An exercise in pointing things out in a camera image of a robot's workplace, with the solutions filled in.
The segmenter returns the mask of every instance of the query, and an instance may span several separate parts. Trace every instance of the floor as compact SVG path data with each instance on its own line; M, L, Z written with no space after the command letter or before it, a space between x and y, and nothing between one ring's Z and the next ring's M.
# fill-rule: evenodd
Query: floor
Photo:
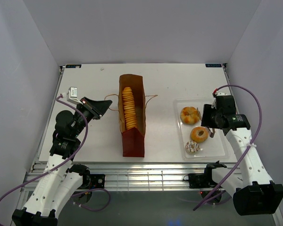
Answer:
M225 204L205 205L192 211L199 192L114 192L111 204L101 212L90 212L69 201L62 210L58 226L274 226L272 215L240 216L232 199ZM95 192L87 203L100 208L107 200Z

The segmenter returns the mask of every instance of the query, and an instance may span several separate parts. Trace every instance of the metal frame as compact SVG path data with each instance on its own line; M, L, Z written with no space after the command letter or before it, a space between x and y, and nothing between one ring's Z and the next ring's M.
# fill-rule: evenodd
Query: metal frame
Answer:
M229 82L229 77L226 73L226 68L222 64L226 80ZM43 173L46 164L39 162L42 145L45 139L45 133L50 121L55 97L63 77L65 66L61 67L60 76L58 79L57 88L53 97L52 105L46 126L39 144L38 152L32 164L31 170L25 176L25 181L30 180L37 175ZM105 174L105 188L112 192L118 191L206 191L210 189L190 189L189 183L183 181L183 178L189 173L202 173L207 163L175 163L175 164L144 164L144 163L93 163L88 162L86 165L92 174ZM232 168L235 162L227 163L228 168ZM234 172L239 176L240 169L237 168ZM28 193L36 188L38 181L34 181L26 185L20 195L17 208L21 208L28 198ZM283 217L279 208L273 215L275 224L283 226Z

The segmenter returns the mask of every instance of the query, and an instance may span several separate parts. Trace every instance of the paper bag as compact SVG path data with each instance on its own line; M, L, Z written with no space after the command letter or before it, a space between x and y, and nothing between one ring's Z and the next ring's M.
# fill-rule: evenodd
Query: paper bag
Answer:
M124 117L122 91L130 87L135 101L138 128L127 130ZM122 133L123 157L145 157L146 102L142 76L123 74L119 77L118 112Z

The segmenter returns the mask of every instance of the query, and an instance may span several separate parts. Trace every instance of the black label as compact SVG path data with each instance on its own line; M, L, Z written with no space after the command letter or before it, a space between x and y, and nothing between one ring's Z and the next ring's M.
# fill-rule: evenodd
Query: black label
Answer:
M66 68L81 68L82 65L66 65Z
M222 67L221 64L206 64L206 67Z

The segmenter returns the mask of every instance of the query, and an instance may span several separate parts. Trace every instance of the pastry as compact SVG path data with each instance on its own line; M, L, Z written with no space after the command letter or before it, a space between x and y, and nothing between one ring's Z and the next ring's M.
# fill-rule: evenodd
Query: pastry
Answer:
M184 107L180 118L183 123L193 125L199 121L198 110L195 107Z
M191 132L191 139L197 143L202 143L208 138L208 131L205 127L195 127Z
M200 151L202 149L199 147L198 143L196 143L195 141L190 140L185 145L185 150L186 150L187 153L193 154L193 153L196 153L196 152L198 152L198 151Z
M130 87L124 88L122 91L122 99L126 128L132 129L137 127L134 97Z

